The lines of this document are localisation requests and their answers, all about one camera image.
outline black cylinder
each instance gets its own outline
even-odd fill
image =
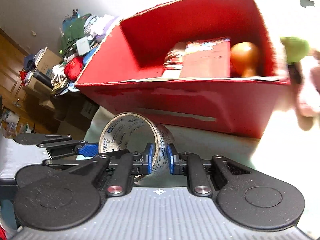
[[[39,70],[37,69],[35,70],[35,72],[33,73],[33,77],[39,80],[41,83],[45,84],[50,89],[53,89],[53,86],[51,84],[51,79],[48,78],[45,74],[43,74]]]

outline cardboard box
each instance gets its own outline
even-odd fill
[[[90,102],[83,95],[79,96],[70,103],[64,121],[86,132],[89,129],[91,120],[98,108],[99,106],[97,104]]]
[[[66,112],[69,108],[70,101],[63,97],[51,97],[46,100],[40,100],[39,105],[53,112]]]
[[[59,56],[57,56],[51,50],[46,48],[39,63],[36,65],[36,69],[42,72],[43,74],[51,77],[52,72],[50,72],[50,70],[52,70],[53,66],[59,64],[60,61],[61,58]],[[49,87],[47,87],[34,77],[31,78],[31,80],[28,82],[26,86],[23,87],[23,89],[27,93],[32,94],[41,100],[48,99],[52,91]]]
[[[70,134],[73,140],[83,140],[85,133],[86,131],[82,131],[66,121],[60,123],[58,131],[56,132],[56,134]]]
[[[76,87],[113,114],[260,138],[289,84],[284,48],[263,15],[255,0],[176,0],[147,9],[107,33]],[[224,36],[230,46],[249,41],[260,48],[260,77],[161,78],[177,42]]]

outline gray gripper base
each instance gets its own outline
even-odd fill
[[[20,169],[50,159],[45,148],[19,144],[5,138],[0,130],[0,179],[12,180]]]
[[[24,228],[13,240],[305,240],[296,227],[257,232],[226,219],[214,202],[186,187],[134,187],[124,197],[108,199],[101,211],[79,227],[64,231]]]

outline green object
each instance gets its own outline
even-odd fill
[[[309,53],[309,43],[297,37],[281,37],[282,44],[287,53],[287,62],[292,65],[299,62]]]
[[[80,18],[69,22],[66,26],[63,36],[61,37],[61,49],[63,53],[66,53],[76,41],[84,37],[84,24],[91,14],[86,14]]]

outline red cloth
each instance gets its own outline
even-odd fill
[[[5,236],[5,231],[2,227],[0,227],[0,239],[7,240],[7,238]]]
[[[24,79],[26,78],[28,72],[25,72],[25,71],[19,71],[20,72],[20,78],[22,81],[24,81]]]
[[[75,81],[79,76],[83,65],[82,61],[83,57],[78,56],[70,60],[65,66],[64,73],[71,81]]]

